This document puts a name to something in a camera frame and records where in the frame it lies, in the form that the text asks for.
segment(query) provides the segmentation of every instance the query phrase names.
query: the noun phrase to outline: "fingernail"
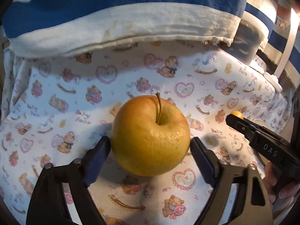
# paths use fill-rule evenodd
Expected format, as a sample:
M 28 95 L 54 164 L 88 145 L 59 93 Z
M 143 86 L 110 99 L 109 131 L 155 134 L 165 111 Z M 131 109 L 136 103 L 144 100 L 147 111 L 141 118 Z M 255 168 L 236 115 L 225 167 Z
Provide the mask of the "fingernail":
M 281 198 L 281 199 L 283 199 L 283 198 L 286 197 L 286 195 L 287 195 L 287 191 L 286 191 L 286 190 L 281 190 L 281 191 L 279 192 L 278 197 Z

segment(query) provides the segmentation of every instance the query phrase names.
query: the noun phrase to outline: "human hand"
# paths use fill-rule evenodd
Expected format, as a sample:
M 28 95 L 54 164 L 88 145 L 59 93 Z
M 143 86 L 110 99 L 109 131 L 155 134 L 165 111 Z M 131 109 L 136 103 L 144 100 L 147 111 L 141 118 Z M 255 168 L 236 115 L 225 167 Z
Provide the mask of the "human hand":
M 263 178 L 262 182 L 267 190 L 271 208 L 273 208 L 272 204 L 276 200 L 276 195 L 273 192 L 273 186 L 275 186 L 275 184 L 277 183 L 277 178 L 275 177 L 275 174 L 273 172 L 273 164 L 271 162 L 268 162 L 265 166 L 265 177 Z M 279 192 L 278 197 L 283 199 L 286 197 L 294 196 L 299 189 L 299 183 L 291 182 Z

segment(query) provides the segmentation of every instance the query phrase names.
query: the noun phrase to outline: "tablecloth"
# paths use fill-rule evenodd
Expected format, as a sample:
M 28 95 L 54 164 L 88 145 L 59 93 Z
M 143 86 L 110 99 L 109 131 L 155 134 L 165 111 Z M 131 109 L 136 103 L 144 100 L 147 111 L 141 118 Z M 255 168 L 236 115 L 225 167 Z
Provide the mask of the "tablecloth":
M 291 108 L 258 72 L 200 42 L 135 43 L 69 58 L 6 54 L 2 110 L 9 114 L 0 125 L 0 195 L 21 224 L 44 165 L 83 157 L 110 135 L 118 110 L 132 97 L 160 92 L 186 116 L 191 136 L 219 159 L 242 167 L 253 163 L 262 177 L 253 149 L 225 117 L 239 110 L 278 133 Z M 108 225 L 160 225 L 193 224 L 212 187 L 190 152 L 172 171 L 148 178 L 125 172 L 110 153 L 89 190 Z M 220 224 L 228 219 L 235 190 L 233 185 Z M 80 223 L 68 184 L 64 193 Z

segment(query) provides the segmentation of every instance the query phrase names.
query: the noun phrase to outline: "screw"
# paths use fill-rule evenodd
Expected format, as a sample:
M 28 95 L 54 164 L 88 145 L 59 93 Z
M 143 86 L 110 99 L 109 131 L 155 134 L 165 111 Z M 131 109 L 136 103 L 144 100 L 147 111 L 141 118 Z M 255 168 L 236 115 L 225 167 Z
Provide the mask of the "screw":
M 250 168 L 251 168 L 252 170 L 255 170 L 255 169 L 256 169 L 256 166 L 255 166 L 254 164 L 249 164 L 249 166 L 250 166 Z
M 227 164 L 228 164 L 228 161 L 223 160 L 223 159 L 219 160 L 219 162 L 220 162 L 221 164 L 223 164 L 223 165 L 227 165 Z
M 73 161 L 74 164 L 79 164 L 79 163 L 81 163 L 81 162 L 82 162 L 82 159 L 81 159 L 81 158 L 76 158 L 76 159 Z
M 46 169 L 49 169 L 52 167 L 52 164 L 51 163 L 47 163 L 45 166 L 44 166 Z

